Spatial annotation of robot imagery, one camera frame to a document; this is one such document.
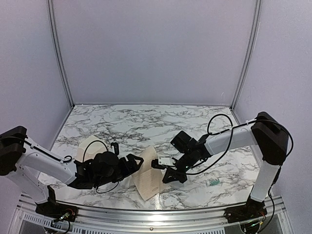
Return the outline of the cream paper letter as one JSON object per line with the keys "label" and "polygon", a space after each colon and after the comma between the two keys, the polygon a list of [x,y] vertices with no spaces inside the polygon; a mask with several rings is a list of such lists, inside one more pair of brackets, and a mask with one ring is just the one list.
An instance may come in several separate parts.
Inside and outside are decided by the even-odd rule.
{"label": "cream paper letter", "polygon": [[161,170],[151,167],[152,160],[157,159],[157,153],[153,146],[147,147],[139,156],[144,159],[144,162],[140,169],[132,175],[132,179],[141,198],[146,201],[164,190],[163,175]]}

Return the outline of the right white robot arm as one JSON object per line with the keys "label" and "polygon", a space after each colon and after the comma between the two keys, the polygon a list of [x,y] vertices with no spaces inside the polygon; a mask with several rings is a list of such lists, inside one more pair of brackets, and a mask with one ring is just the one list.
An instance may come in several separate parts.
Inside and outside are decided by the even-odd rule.
{"label": "right white robot arm", "polygon": [[214,155],[225,156],[229,150],[250,147],[260,166],[258,176],[250,193],[250,201],[242,206],[242,215],[252,218],[260,211],[260,203],[278,179],[285,160],[293,150],[290,132],[266,112],[238,126],[218,133],[206,133],[196,140],[180,131],[171,144],[182,154],[180,159],[157,158],[151,167],[165,170],[163,183],[184,183],[197,163],[205,162]]}

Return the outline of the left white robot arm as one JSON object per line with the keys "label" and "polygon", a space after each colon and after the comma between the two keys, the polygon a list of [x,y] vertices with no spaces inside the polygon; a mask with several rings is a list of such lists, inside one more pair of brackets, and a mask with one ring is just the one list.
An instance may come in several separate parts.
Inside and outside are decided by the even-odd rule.
{"label": "left white robot arm", "polygon": [[18,126],[0,136],[0,174],[26,192],[51,217],[60,215],[61,205],[54,201],[53,191],[29,171],[45,173],[77,190],[91,190],[108,183],[118,183],[137,172],[144,159],[133,154],[118,157],[106,151],[84,162],[71,156],[60,157],[41,147]]}

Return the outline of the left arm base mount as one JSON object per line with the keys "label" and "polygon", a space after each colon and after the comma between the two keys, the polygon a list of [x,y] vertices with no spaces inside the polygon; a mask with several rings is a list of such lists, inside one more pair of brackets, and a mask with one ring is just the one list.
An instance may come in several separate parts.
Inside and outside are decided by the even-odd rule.
{"label": "left arm base mount", "polygon": [[76,206],[58,203],[56,195],[49,185],[47,186],[47,198],[44,202],[36,202],[36,213],[60,220],[65,214],[69,214],[64,219],[74,222],[77,216],[78,208]]}

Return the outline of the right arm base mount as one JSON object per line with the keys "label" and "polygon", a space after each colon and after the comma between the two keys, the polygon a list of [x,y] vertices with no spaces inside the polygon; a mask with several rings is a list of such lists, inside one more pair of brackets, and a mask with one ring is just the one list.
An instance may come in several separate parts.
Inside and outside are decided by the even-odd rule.
{"label": "right arm base mount", "polygon": [[228,223],[235,223],[264,217],[267,215],[267,210],[264,201],[258,202],[249,196],[246,203],[239,206],[228,207],[224,211],[224,217]]}

